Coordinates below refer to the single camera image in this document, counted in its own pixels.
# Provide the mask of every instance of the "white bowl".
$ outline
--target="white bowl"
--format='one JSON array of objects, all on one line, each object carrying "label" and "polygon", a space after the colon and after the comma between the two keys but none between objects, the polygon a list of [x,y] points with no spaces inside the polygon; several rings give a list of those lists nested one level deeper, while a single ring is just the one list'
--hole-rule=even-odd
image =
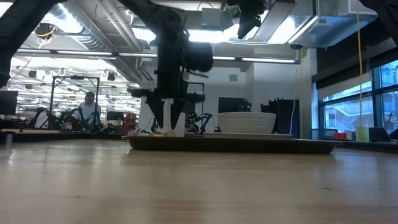
[{"label": "white bowl", "polygon": [[271,134],[276,114],[234,112],[218,114],[218,122],[224,133]]}]

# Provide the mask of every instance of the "man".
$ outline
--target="man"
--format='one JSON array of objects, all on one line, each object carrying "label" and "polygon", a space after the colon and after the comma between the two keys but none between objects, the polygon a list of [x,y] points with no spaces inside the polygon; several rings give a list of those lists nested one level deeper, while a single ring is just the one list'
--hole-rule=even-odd
[{"label": "man", "polygon": [[[94,120],[94,112],[95,112],[95,94],[92,91],[89,91],[86,93],[85,97],[85,102],[81,103],[79,105],[79,108],[81,108],[81,112],[83,114],[83,117],[85,120],[89,118],[87,121],[87,124],[91,126],[93,120]],[[101,107],[97,105],[97,113],[99,116],[96,118],[96,124],[99,124],[100,121],[98,121],[99,117],[101,116]],[[78,111],[74,112],[73,117],[76,119],[80,119],[80,114]]]}]

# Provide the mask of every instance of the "white shirt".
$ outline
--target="white shirt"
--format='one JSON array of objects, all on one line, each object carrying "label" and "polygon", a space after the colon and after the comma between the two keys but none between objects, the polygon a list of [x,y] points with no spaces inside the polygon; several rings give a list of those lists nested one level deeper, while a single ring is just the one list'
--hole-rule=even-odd
[{"label": "white shirt", "polygon": [[[90,105],[87,105],[85,103],[80,103],[79,107],[81,108],[81,112],[83,113],[84,119],[87,119],[90,117],[88,120],[88,124],[91,124],[94,120],[94,115],[91,115],[95,112],[95,103],[92,103]],[[101,117],[101,107],[97,105],[97,112],[99,116]],[[80,119],[80,113],[78,111],[74,112],[73,117],[76,119]]]}]

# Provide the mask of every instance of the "wooden table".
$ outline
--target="wooden table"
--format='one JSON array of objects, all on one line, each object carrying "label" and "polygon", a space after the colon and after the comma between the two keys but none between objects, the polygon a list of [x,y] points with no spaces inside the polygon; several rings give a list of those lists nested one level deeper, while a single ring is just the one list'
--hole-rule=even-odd
[{"label": "wooden table", "polygon": [[0,223],[398,223],[398,155],[0,146]]}]

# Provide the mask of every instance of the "window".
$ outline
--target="window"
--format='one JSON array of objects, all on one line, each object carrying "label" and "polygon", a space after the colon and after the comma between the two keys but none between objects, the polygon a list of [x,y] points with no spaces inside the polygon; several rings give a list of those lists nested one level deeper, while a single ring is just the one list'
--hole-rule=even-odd
[{"label": "window", "polygon": [[398,84],[398,60],[381,67],[381,87]]},{"label": "window", "polygon": [[[363,93],[367,92],[367,91],[371,91],[371,90],[372,90],[372,81],[362,84],[362,92]],[[358,94],[360,91],[361,91],[361,87],[358,85],[358,86],[352,87],[348,90],[328,96],[324,99],[324,101],[326,102],[326,101],[330,101],[330,100],[340,99],[340,98],[343,98],[346,96],[352,96],[352,95]]]},{"label": "window", "polygon": [[398,92],[392,91],[383,94],[383,121],[384,127],[390,134],[398,128],[397,109],[398,106]]},{"label": "window", "polygon": [[[344,101],[325,106],[325,128],[337,129],[339,133],[355,131],[360,125],[359,99]],[[373,100],[371,97],[362,99],[362,124],[373,127]]]}]

